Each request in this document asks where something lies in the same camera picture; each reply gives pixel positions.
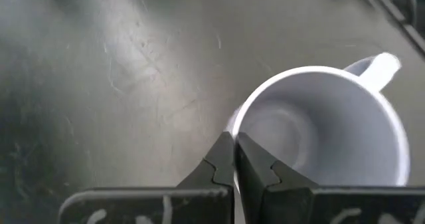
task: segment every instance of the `ceramic cup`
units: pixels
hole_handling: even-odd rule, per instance
[[[408,181],[408,141],[380,93],[399,70],[391,54],[345,70],[305,66],[261,84],[226,130],[246,132],[273,156],[320,185],[400,186]]]

